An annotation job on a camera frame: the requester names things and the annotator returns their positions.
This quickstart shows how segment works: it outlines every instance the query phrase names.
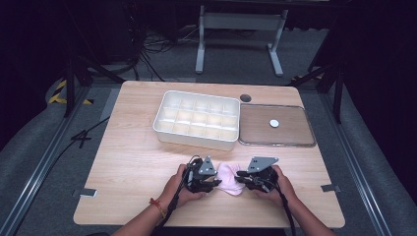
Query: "wooden table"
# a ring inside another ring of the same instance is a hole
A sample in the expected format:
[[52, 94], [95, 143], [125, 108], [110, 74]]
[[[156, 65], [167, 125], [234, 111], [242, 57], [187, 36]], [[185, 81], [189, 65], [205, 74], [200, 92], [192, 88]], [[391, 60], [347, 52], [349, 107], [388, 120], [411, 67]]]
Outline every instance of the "wooden table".
[[[128, 222], [157, 198], [180, 163], [197, 154], [210, 155], [215, 168], [220, 162], [238, 163], [246, 169], [253, 156], [279, 157], [285, 175], [305, 205], [328, 227], [344, 225], [334, 192], [323, 192], [330, 184], [319, 146], [252, 147], [236, 143], [231, 151], [189, 147], [160, 142], [152, 128], [160, 102], [167, 90], [182, 90], [227, 97], [246, 93], [254, 104], [303, 106], [296, 88], [126, 82], [123, 84], [101, 145], [92, 165], [86, 188], [95, 197], [81, 197], [74, 220], [78, 224]], [[176, 209], [167, 226], [199, 227], [288, 227], [282, 208], [258, 199], [245, 189], [234, 197], [214, 189], [200, 201]]]

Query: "human hand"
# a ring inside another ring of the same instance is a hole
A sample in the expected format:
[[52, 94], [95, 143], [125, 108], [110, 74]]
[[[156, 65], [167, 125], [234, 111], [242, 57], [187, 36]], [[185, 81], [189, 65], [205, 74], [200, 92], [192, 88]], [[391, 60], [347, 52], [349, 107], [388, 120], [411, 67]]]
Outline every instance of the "human hand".
[[[178, 186], [181, 183], [183, 173], [186, 170], [186, 168], [187, 166], [185, 164], [180, 164], [177, 173], [171, 176], [171, 178], [166, 183], [165, 188], [162, 191], [162, 194], [157, 199], [159, 201], [159, 204], [165, 211], [167, 211], [169, 203], [174, 198], [174, 195], [178, 189]], [[200, 198], [206, 195], [207, 193], [204, 192], [194, 194], [188, 191], [186, 188], [183, 188], [179, 194], [177, 207], [181, 207], [189, 201], [199, 200]]]
[[[277, 185], [279, 186], [282, 194], [288, 201], [295, 201], [297, 200], [297, 195], [295, 194], [294, 188], [292, 187], [291, 182], [289, 179], [282, 173], [281, 168], [277, 165], [272, 166], [273, 170], [275, 170], [276, 174], [278, 175]], [[253, 190], [255, 195], [257, 195], [261, 199], [270, 200], [271, 202], [282, 206], [282, 199], [279, 196], [279, 193], [276, 189], [273, 189], [269, 193], [265, 193], [259, 190]]]

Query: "white storage box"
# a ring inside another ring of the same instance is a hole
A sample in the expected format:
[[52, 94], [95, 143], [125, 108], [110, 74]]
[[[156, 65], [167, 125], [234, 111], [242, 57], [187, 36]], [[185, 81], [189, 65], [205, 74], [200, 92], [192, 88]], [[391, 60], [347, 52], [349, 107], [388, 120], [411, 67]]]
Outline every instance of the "white storage box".
[[232, 150], [239, 137], [239, 116], [236, 98], [169, 90], [153, 129], [162, 142]]

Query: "white round button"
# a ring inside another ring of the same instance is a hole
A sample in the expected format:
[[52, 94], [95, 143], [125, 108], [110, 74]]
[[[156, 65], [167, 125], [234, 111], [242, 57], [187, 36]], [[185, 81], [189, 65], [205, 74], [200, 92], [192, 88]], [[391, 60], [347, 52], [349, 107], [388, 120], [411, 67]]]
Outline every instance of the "white round button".
[[270, 120], [270, 121], [269, 121], [269, 124], [270, 124], [272, 127], [276, 128], [276, 127], [278, 127], [279, 122], [278, 122], [277, 120]]

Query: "container lid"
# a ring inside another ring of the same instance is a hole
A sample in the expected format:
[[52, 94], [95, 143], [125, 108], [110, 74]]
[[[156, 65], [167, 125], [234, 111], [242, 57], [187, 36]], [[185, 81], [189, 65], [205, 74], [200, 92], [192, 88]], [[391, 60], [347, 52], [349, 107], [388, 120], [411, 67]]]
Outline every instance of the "container lid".
[[239, 142], [253, 146], [313, 147], [316, 139], [303, 107], [242, 103]]

